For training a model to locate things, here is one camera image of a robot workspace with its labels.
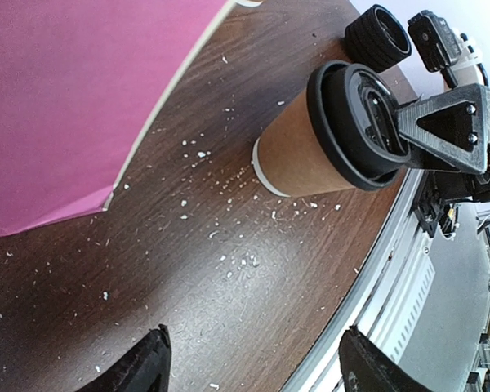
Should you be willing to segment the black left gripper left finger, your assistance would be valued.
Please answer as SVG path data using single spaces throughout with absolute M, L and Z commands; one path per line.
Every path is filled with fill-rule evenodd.
M 171 340 L 167 326 L 159 324 L 78 392 L 168 392 L 170 375 Z

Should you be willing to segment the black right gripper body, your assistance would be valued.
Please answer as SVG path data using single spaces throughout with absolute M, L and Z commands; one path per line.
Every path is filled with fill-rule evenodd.
M 451 220 L 448 212 L 458 203 L 490 202 L 490 142 L 488 170 L 484 174 L 425 171 L 426 179 L 421 182 L 420 193 L 416 196 L 416 217 L 429 236 Z

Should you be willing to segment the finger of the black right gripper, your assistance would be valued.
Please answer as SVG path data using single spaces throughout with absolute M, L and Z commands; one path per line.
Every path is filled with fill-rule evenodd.
M 457 87 L 396 111 L 399 137 L 410 147 L 406 166 L 481 175 L 488 170 L 490 88 Z

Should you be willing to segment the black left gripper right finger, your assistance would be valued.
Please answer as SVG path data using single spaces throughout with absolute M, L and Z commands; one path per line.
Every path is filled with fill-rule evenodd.
M 339 360 L 345 391 L 424 391 L 358 328 L 350 326 L 342 335 Z

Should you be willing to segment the stack of black cup lids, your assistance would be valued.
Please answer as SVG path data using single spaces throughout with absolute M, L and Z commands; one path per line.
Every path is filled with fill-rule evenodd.
M 407 32 L 385 7 L 375 4 L 345 27 L 343 47 L 353 63 L 377 73 L 396 66 L 412 54 Z

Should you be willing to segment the white pink paper bag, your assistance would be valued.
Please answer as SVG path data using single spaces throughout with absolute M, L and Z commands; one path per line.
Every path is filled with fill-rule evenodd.
M 102 212 L 232 1 L 0 1 L 0 238 Z

